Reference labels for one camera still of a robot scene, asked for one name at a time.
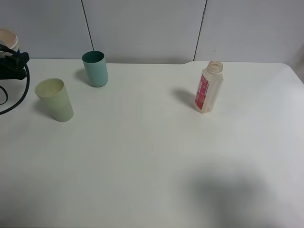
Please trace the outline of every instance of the cup rim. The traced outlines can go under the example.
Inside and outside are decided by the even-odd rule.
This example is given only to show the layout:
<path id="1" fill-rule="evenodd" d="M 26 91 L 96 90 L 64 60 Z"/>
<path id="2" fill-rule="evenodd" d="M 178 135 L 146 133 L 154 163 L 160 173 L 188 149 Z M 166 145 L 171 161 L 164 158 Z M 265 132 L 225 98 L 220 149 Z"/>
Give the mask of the cup rim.
<path id="1" fill-rule="evenodd" d="M 92 57 L 92 55 L 95 55 L 96 60 L 94 61 L 88 61 L 87 58 Z M 89 51 L 82 55 L 81 59 L 85 63 L 94 64 L 102 61 L 105 58 L 104 53 L 101 51 Z"/>
<path id="2" fill-rule="evenodd" d="M 56 81 L 59 81 L 60 83 L 62 83 L 61 89 L 60 89 L 58 92 L 56 92 L 55 94 L 51 94 L 51 95 L 43 96 L 43 95 L 38 94 L 38 92 L 37 92 L 38 88 L 39 88 L 40 86 L 42 86 L 42 84 L 47 83 L 48 81 L 51 81 L 51 80 L 56 80 Z M 58 94 L 63 90 L 64 87 L 65 87 L 65 83 L 64 83 L 61 79 L 59 79 L 59 78 L 48 78 L 48 79 L 46 79 L 46 80 L 43 80 L 43 81 L 39 82 L 39 83 L 35 86 L 35 94 L 36 94 L 38 97 L 41 97 L 41 98 L 54 97 L 54 96 L 58 95 Z"/>

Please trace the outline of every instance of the bottle opening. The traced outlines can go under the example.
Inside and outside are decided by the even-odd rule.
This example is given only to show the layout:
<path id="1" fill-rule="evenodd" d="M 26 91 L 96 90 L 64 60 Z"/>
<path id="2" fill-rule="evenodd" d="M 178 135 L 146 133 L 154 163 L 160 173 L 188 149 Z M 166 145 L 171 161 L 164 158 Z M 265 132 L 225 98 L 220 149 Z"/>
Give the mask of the bottle opening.
<path id="1" fill-rule="evenodd" d="M 221 73 L 223 71 L 223 64 L 219 61 L 211 61 L 207 69 L 213 73 Z"/>

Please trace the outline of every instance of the black object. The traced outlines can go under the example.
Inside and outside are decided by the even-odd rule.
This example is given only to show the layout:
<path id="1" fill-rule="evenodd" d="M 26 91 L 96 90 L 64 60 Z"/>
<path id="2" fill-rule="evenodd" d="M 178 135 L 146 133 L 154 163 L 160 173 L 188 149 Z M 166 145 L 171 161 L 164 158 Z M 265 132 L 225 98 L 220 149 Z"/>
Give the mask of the black object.
<path id="1" fill-rule="evenodd" d="M 27 83 L 22 97 L 12 107 L 1 111 L 0 115 L 2 115 L 13 110 L 19 104 L 21 104 L 29 91 L 29 68 L 27 66 L 27 62 L 29 61 L 29 54 L 27 52 L 17 53 L 16 51 L 9 49 L 7 46 L 2 44 L 0 44 L 0 51 L 9 52 L 12 54 L 12 56 L 5 56 L 4 58 L 0 58 L 0 80 L 23 80 L 24 78 L 27 78 Z M 3 90 L 6 96 L 6 101 L 0 104 L 3 105 L 8 101 L 9 96 L 2 86 L 0 86 L 0 89 Z"/>

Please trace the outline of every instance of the black cable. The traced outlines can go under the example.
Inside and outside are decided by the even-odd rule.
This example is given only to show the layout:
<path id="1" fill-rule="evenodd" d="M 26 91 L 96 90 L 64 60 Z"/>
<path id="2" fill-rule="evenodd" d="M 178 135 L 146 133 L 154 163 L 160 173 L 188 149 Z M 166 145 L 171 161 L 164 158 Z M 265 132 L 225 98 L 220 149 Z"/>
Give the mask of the black cable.
<path id="1" fill-rule="evenodd" d="M 9 53 L 11 53 L 11 54 L 13 54 L 13 55 L 18 55 L 18 53 L 16 52 L 16 51 L 14 51 L 14 50 L 12 50 L 12 49 L 9 49 L 8 47 L 6 47 L 6 49 L 3 49 L 3 51 L 5 51 L 5 52 L 9 52 Z M 20 58 L 20 61 L 21 61 L 21 63 L 23 64 L 23 66 L 25 67 L 25 71 L 26 71 L 26 74 L 27 74 L 27 84 L 26 84 L 26 86 L 25 86 L 25 90 L 24 90 L 24 93 L 23 93 L 23 95 L 22 95 L 22 97 L 12 106 L 12 107 L 10 107 L 10 108 L 8 108 L 8 109 L 6 109 L 6 110 L 4 110 L 4 111 L 1 111 L 0 112 L 0 115 L 2 115 L 2 114 L 5 114 L 5 113 L 7 113 L 7 112 L 9 112 L 9 111 L 11 111 L 11 110 L 13 110 L 14 108 L 16 108 L 19 104 L 21 104 L 21 102 L 24 100 L 24 98 L 26 97 L 26 95 L 27 95 L 27 93 L 28 93 L 28 91 L 29 91 L 29 68 L 28 68 L 28 66 L 26 65 L 26 63 L 22 60 L 22 58 Z M 7 92 L 5 91 L 5 89 L 1 86 L 1 89 L 4 91 L 4 93 L 5 93 L 5 95 L 6 95 L 6 101 L 8 100 L 8 94 L 7 94 Z"/>

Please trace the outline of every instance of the white wall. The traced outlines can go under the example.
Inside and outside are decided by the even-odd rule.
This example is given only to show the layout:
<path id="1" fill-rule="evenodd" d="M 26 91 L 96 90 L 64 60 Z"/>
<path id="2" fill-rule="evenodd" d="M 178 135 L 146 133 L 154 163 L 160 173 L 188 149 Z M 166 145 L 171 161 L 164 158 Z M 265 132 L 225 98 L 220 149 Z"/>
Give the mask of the white wall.
<path id="1" fill-rule="evenodd" d="M 92 50 L 80 0 L 0 0 L 0 27 L 31 58 L 81 58 Z"/>
<path id="2" fill-rule="evenodd" d="M 292 65 L 304 50 L 303 10 L 303 0 L 208 0 L 195 60 Z"/>
<path id="3" fill-rule="evenodd" d="M 205 0 L 84 0 L 95 50 L 109 62 L 193 61 Z"/>

